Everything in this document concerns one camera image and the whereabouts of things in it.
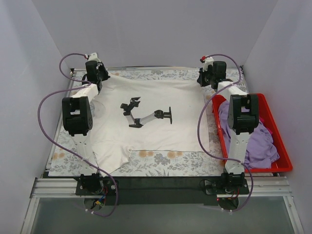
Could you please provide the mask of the white t shirt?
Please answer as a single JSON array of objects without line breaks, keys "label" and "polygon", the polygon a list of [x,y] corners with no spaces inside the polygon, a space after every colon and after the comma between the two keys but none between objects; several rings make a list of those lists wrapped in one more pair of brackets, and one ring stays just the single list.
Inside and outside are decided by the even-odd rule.
[{"label": "white t shirt", "polygon": [[192,80],[112,75],[93,104],[92,150],[98,166],[110,172],[130,151],[203,152],[209,146],[204,91]]}]

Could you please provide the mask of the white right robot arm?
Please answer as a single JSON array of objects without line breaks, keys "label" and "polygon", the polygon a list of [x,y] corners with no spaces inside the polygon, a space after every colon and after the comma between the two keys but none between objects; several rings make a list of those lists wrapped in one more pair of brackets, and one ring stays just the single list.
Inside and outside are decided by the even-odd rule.
[{"label": "white right robot arm", "polygon": [[241,91],[235,82],[226,78],[226,62],[215,61],[212,57],[203,57],[200,61],[203,67],[197,82],[202,87],[211,86],[229,103],[227,125],[231,137],[224,172],[204,181],[205,192],[208,195],[237,195],[239,191],[247,194],[245,156],[251,134],[259,124],[258,96]]}]

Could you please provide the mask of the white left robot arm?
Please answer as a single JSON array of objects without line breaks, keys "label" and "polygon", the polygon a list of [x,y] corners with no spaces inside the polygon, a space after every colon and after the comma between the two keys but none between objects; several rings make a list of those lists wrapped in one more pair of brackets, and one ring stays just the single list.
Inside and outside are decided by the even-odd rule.
[{"label": "white left robot arm", "polygon": [[91,146],[93,116],[90,102],[100,93],[102,82],[110,76],[99,59],[89,59],[86,63],[85,84],[76,94],[62,100],[63,127],[74,141],[77,154],[81,156],[83,166],[79,181],[83,189],[93,195],[103,191],[104,184],[96,168],[97,160]]}]

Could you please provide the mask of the pink garment in bin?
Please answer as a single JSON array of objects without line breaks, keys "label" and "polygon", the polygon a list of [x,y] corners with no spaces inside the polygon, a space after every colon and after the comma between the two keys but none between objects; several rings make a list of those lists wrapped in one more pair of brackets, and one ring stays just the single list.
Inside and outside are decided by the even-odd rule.
[{"label": "pink garment in bin", "polygon": [[259,121],[264,125],[264,127],[265,127],[265,128],[268,130],[268,132],[272,135],[273,132],[272,132],[272,130],[267,126],[265,119],[262,118],[262,117],[259,117]]}]

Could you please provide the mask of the purple t shirt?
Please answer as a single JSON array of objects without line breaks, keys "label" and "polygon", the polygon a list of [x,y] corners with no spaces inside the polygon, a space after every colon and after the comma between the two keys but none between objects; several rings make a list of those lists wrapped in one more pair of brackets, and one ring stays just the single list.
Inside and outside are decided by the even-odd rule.
[{"label": "purple t shirt", "polygon": [[[222,102],[218,109],[221,131],[227,152],[229,152],[231,142],[231,133],[227,121],[228,109],[228,101]],[[280,156],[273,144],[272,135],[268,132],[264,125],[259,122],[258,126],[251,134],[247,144],[245,155],[246,166],[250,169],[269,169],[271,168],[271,164],[278,159],[280,159]]]}]

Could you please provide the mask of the red plastic bin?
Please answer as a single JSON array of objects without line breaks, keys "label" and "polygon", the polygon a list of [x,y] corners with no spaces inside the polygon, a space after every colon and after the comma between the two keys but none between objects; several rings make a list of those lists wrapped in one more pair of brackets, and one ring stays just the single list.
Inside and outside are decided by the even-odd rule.
[{"label": "red plastic bin", "polygon": [[[278,128],[263,94],[258,94],[259,125],[252,133],[245,155],[245,164],[253,173],[290,172],[293,169]],[[221,95],[212,100],[213,113],[222,156],[228,156],[230,129],[227,125],[229,102]]]}]

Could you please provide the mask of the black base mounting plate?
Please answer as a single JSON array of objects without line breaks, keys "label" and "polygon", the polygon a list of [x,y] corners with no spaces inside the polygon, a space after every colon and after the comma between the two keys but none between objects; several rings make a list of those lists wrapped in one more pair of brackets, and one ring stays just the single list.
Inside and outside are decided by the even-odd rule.
[{"label": "black base mounting plate", "polygon": [[217,205],[217,196],[237,198],[251,187],[240,176],[86,176],[77,178],[76,195],[106,195],[106,204],[204,204]]}]

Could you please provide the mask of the aluminium table frame rail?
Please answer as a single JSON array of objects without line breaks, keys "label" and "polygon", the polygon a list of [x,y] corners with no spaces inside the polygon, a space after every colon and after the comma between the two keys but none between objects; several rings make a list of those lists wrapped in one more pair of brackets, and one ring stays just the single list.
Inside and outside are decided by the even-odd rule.
[{"label": "aluminium table frame rail", "polygon": [[41,198],[72,198],[77,182],[72,178],[36,178],[21,228],[21,234],[30,234]]}]

